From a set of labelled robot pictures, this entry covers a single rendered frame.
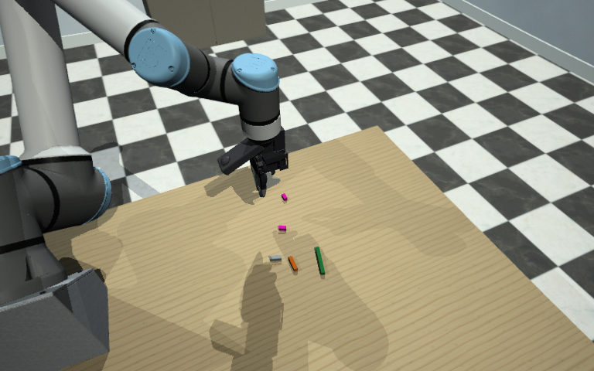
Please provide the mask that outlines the green rod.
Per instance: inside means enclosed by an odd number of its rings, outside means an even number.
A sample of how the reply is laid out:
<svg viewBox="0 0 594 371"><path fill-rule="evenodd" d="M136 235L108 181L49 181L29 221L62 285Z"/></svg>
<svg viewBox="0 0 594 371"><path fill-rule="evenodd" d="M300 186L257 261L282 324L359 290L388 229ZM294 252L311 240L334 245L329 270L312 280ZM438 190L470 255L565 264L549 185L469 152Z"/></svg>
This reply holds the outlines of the green rod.
<svg viewBox="0 0 594 371"><path fill-rule="evenodd" d="M321 275L324 275L325 274L325 270L324 270L323 260L322 260L322 257L321 257L321 253L320 253L319 247L316 247L316 255L317 255L318 262L319 262L320 273L321 273Z"/></svg>

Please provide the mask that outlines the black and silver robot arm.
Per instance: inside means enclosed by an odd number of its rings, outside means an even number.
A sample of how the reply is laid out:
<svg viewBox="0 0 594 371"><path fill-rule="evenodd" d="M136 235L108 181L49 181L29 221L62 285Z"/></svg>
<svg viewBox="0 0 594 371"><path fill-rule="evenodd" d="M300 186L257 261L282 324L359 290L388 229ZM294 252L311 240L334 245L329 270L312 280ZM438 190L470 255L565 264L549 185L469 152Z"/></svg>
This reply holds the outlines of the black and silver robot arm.
<svg viewBox="0 0 594 371"><path fill-rule="evenodd" d="M265 149L248 138L265 141L281 130L278 67L268 56L210 56L127 0L0 0L24 144L19 157L0 156L0 305L65 281L43 233L99 218L112 197L109 178L80 146L55 4L146 82L238 106L247 138L217 159L225 175Z"/></svg>

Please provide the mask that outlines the orange rod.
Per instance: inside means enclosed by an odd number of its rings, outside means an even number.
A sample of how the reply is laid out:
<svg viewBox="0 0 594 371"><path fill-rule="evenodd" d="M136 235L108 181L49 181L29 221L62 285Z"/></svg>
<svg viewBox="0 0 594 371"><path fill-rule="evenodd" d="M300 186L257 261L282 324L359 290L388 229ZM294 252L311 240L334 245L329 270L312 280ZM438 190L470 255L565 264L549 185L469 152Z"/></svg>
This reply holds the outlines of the orange rod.
<svg viewBox="0 0 594 371"><path fill-rule="evenodd" d="M295 264L295 261L294 261L293 257L291 256L291 257L289 257L288 259L289 259L289 261L290 261L290 264L292 265L292 268L293 268L293 270L294 270L294 271L297 271L297 270L298 270L298 268L297 268L297 266L296 266L296 264Z"/></svg>

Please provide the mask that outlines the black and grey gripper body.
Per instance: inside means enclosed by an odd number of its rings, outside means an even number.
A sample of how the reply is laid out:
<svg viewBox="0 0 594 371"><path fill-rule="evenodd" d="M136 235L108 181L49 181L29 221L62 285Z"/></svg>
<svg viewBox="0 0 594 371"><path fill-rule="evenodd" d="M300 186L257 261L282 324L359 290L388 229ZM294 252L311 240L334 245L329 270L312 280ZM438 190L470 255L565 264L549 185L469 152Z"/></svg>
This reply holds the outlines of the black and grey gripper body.
<svg viewBox="0 0 594 371"><path fill-rule="evenodd" d="M259 174L258 167L262 167L264 172L277 169L281 171L288 168L288 152L285 150L285 129L282 126L280 132L271 139L255 141L248 138L248 140L255 144L267 143L262 144L265 148L262 152L250 159L257 175Z"/></svg>

